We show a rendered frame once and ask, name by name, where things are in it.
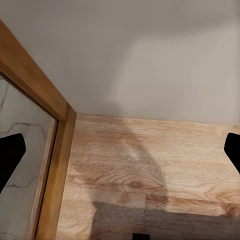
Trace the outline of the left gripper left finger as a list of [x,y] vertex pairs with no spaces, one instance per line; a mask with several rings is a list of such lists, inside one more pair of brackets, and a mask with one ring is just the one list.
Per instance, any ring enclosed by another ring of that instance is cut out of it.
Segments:
[[0,138],[0,193],[26,152],[21,133]]

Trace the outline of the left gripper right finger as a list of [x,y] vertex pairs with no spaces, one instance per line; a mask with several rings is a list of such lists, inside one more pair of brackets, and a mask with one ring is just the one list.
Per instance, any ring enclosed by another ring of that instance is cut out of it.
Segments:
[[240,135],[228,133],[224,151],[240,173]]

